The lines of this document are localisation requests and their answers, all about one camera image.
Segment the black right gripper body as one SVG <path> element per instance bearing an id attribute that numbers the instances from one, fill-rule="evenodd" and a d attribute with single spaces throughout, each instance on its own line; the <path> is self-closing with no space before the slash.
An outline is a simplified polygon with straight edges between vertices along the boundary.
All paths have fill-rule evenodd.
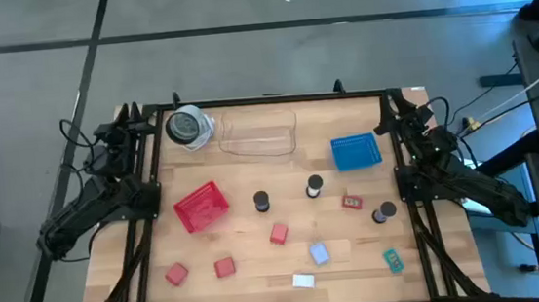
<path id="1" fill-rule="evenodd" d="M 429 129 L 428 121 L 434 112 L 428 104 L 398 107 L 397 135 L 400 137 L 420 136 Z"/>

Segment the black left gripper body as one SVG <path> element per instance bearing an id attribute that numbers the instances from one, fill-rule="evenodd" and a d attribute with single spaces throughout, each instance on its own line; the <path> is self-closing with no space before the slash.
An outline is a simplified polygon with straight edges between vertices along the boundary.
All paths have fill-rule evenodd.
<path id="1" fill-rule="evenodd" d="M 130 152 L 136 149 L 141 122 L 100 124 L 93 135 L 99 144 L 96 146 L 101 153 Z"/>

